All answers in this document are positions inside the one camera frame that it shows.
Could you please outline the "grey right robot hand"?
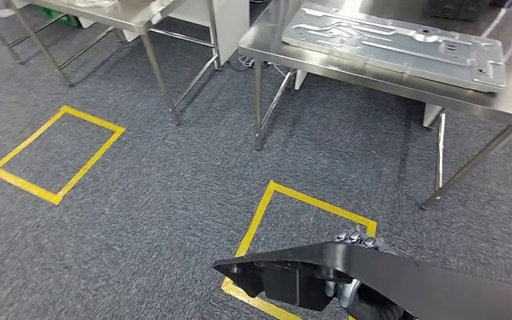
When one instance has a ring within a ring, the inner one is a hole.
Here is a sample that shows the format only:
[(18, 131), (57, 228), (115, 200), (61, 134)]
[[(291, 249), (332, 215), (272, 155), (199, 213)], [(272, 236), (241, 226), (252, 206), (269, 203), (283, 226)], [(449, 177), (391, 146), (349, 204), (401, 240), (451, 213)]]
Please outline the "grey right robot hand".
[[(360, 230), (339, 233), (335, 240), (395, 255), (382, 238), (369, 237)], [(354, 319), (400, 319), (404, 310), (384, 295), (366, 286), (360, 280), (350, 283), (325, 282), (325, 294), (338, 298), (340, 306)]]

